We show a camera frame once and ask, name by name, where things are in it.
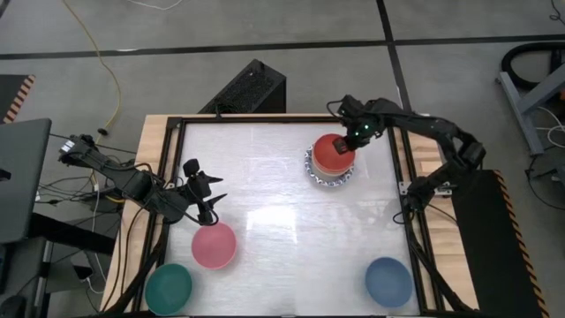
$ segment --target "yellow-black hazard stripe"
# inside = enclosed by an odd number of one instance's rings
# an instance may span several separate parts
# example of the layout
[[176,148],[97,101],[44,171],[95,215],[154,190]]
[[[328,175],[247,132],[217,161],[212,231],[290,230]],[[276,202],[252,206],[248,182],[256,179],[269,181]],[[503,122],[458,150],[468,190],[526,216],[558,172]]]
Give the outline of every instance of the yellow-black hazard stripe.
[[8,113],[4,117],[5,124],[9,124],[16,120],[16,116],[18,115],[19,110],[21,110],[21,107],[24,104],[24,100],[26,99],[27,95],[29,95],[29,91],[32,89],[34,82],[35,76],[29,75],[26,79],[24,79],[24,82],[21,83],[19,91],[16,94],[16,97],[14,97],[13,102],[11,102]]
[[533,292],[536,294],[538,298],[538,306],[539,310],[541,310],[542,318],[549,318],[549,313],[547,312],[546,301],[544,300],[544,296],[539,288],[538,278],[536,277],[536,272],[533,270],[533,265],[531,264],[530,255],[528,254],[528,249],[526,248],[526,244],[524,243],[524,239],[522,238],[522,232],[520,231],[520,225],[518,225],[518,221],[516,220],[516,214],[514,214],[514,207],[512,206],[512,202],[510,201],[509,191],[504,183],[504,178],[502,174],[498,170],[493,171],[498,179],[498,183],[501,186],[502,197],[506,202],[506,210],[508,211],[508,215],[510,216],[510,221],[512,222],[512,227],[514,227],[514,232],[516,234],[516,239],[518,241],[518,246],[520,247],[520,251],[522,252],[522,257],[524,258],[524,265],[530,274],[530,282],[531,287],[533,288]]

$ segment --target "white tabletop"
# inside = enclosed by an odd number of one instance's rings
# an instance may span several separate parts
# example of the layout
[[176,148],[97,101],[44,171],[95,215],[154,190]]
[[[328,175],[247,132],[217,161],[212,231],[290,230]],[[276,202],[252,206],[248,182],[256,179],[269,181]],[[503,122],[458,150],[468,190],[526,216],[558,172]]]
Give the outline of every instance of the white tabletop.
[[[191,253],[199,226],[186,218],[170,230],[167,262],[192,275],[189,315],[418,314],[416,296],[384,308],[365,289],[365,270],[394,257],[411,273],[388,136],[357,151],[355,172],[339,188],[316,185],[305,173],[305,151],[338,124],[189,124],[181,164],[197,158],[215,211],[237,237],[224,269],[202,268]],[[189,208],[196,216],[196,207]]]

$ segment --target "black box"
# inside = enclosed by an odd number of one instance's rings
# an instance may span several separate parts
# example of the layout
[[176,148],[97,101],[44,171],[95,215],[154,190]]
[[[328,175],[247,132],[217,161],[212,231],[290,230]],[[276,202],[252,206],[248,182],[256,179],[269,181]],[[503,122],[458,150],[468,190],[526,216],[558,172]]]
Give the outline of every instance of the black box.
[[286,76],[253,59],[199,114],[286,113]]

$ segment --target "green bowl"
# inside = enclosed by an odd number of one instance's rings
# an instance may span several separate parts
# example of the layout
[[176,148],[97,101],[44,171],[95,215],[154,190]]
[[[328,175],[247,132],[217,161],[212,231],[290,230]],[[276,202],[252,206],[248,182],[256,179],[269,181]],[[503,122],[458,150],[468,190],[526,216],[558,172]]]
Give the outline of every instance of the green bowl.
[[147,280],[145,301],[154,314],[180,313],[191,297],[192,279],[188,270],[178,264],[158,268]]

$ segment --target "pink bowl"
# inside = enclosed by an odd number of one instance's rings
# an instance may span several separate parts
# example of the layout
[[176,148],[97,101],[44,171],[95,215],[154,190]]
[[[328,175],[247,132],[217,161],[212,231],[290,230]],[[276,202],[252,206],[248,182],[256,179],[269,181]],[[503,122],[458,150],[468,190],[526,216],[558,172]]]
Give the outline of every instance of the pink bowl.
[[192,255],[207,269],[221,269],[236,255],[236,234],[224,223],[202,226],[192,238]]

